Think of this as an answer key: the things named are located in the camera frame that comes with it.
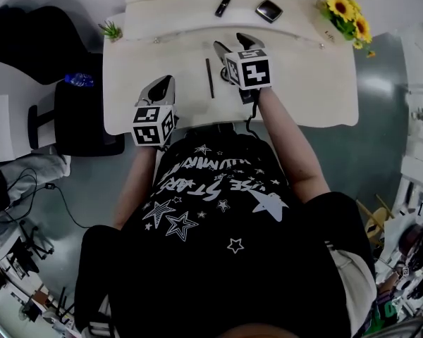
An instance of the sunflower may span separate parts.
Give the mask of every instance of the sunflower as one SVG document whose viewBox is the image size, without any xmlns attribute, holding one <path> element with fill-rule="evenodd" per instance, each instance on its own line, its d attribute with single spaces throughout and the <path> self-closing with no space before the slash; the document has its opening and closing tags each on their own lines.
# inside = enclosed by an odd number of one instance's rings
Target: sunflower
<svg viewBox="0 0 423 338">
<path fill-rule="evenodd" d="M 355 16 L 354 26 L 355 37 L 370 43 L 372 40 L 372 35 L 369 33 L 369 24 L 367 19 L 365 19 L 363 15 L 357 14 Z"/>
<path fill-rule="evenodd" d="M 354 8 L 356 13 L 360 13 L 362 11 L 362 7 L 358 4 L 356 0 L 348 0 L 351 6 Z"/>
<path fill-rule="evenodd" d="M 352 44 L 357 50 L 360 50 L 361 48 L 364 47 L 364 44 L 362 44 L 362 42 L 360 40 L 356 40 L 353 44 Z"/>
<path fill-rule="evenodd" d="M 329 10 L 341 16 L 345 23 L 354 18 L 354 8 L 348 0 L 326 0 Z"/>
</svg>

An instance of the gray floor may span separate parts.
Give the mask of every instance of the gray floor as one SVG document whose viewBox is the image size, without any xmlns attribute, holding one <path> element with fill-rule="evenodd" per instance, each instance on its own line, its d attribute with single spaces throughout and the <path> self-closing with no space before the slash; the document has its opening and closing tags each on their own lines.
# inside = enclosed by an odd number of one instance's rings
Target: gray floor
<svg viewBox="0 0 423 338">
<path fill-rule="evenodd" d="M 374 194 L 392 205 L 399 184 L 407 137 L 407 106 L 400 85 L 407 82 L 407 76 L 399 38 L 382 35 L 372 46 L 376 58 L 366 58 L 364 51 L 355 52 L 359 123 L 354 127 L 304 127 L 302 131 L 314 147 L 332 190 L 359 198 L 375 209 Z M 243 132 L 243 124 L 238 124 L 237 130 Z M 263 124 L 254 124 L 254 130 L 267 139 Z M 57 182 L 80 224 L 111 224 L 118 194 L 136 152 L 130 136 L 126 143 L 125 153 L 120 156 L 73 158 L 71 176 Z M 41 278 L 55 293 L 67 287 L 71 300 L 84 230 L 71 222 L 57 191 L 44 189 L 37 194 L 31 219 L 53 241 L 56 251 L 39 263 Z M 112 269 L 111 264 L 104 261 L 103 269 Z"/>
</svg>

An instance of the small potted plant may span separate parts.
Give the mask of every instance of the small potted plant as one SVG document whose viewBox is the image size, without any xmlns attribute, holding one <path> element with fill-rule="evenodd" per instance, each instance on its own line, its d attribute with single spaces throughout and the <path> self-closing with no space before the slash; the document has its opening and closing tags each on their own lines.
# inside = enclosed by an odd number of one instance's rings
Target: small potted plant
<svg viewBox="0 0 423 338">
<path fill-rule="evenodd" d="M 372 42 L 369 23 L 355 0 L 320 0 L 317 8 L 320 14 L 314 25 L 326 41 L 352 42 L 356 49 L 366 49 L 368 57 L 375 56 L 374 51 L 369 50 Z"/>
<path fill-rule="evenodd" d="M 116 26 L 112 21 L 105 21 L 105 25 L 99 24 L 102 34 L 110 39 L 111 42 L 115 42 L 122 37 L 122 30 L 119 26 Z"/>
</svg>

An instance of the star print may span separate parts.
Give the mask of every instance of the star print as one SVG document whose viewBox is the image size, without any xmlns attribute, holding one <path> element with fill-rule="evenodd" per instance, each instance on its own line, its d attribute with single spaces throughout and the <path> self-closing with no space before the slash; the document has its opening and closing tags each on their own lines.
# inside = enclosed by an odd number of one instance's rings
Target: star print
<svg viewBox="0 0 423 338">
<path fill-rule="evenodd" d="M 158 204 L 157 202 L 155 202 L 154 208 L 143 218 L 143 220 L 150 217 L 154 217 L 155 229 L 157 229 L 163 214 L 170 213 L 171 211 L 176 211 L 175 209 L 168 207 L 168 204 L 170 202 L 171 200 L 165 201 L 163 204 Z"/>
<path fill-rule="evenodd" d="M 207 155 L 208 151 L 212 151 L 211 149 L 208 149 L 205 144 L 200 146 L 199 148 L 196 148 L 195 153 L 201 152 L 204 153 L 204 155 Z"/>
<path fill-rule="evenodd" d="M 237 254 L 237 251 L 243 250 L 245 247 L 241 245 L 241 239 L 232 239 L 231 243 L 227 246 L 227 249 L 232 249 L 234 254 Z"/>
<path fill-rule="evenodd" d="M 256 200 L 259 201 L 259 205 L 254 208 L 253 213 L 259 211 L 268 211 L 271 216 L 276 219 L 278 222 L 282 221 L 282 208 L 285 206 L 288 208 L 288 205 L 285 204 L 279 195 L 276 193 L 270 193 L 268 195 L 256 192 L 255 190 L 250 190 Z"/>
<path fill-rule="evenodd" d="M 221 173 L 220 175 L 217 175 L 216 177 L 214 177 L 215 180 L 222 180 L 227 174 L 223 174 Z"/>
<path fill-rule="evenodd" d="M 186 240 L 187 230 L 199 225 L 192 220 L 188 220 L 188 212 L 182 214 L 179 218 L 170 215 L 167 215 L 166 218 L 171 223 L 171 227 L 166 233 L 166 236 L 176 233 L 183 241 Z"/>
<path fill-rule="evenodd" d="M 217 208 L 221 208 L 221 211 L 224 213 L 226 209 L 230 209 L 231 207 L 227 204 L 227 200 L 220 200 Z"/>
</svg>

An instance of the plastic bottle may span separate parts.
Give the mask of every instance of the plastic bottle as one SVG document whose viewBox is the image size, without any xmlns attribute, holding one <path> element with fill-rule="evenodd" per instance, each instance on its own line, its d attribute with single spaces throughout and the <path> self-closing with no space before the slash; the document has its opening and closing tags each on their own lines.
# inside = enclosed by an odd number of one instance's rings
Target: plastic bottle
<svg viewBox="0 0 423 338">
<path fill-rule="evenodd" d="M 69 84 L 75 85 L 76 87 L 93 87 L 94 80 L 91 75 L 88 74 L 66 74 L 64 81 Z"/>
</svg>

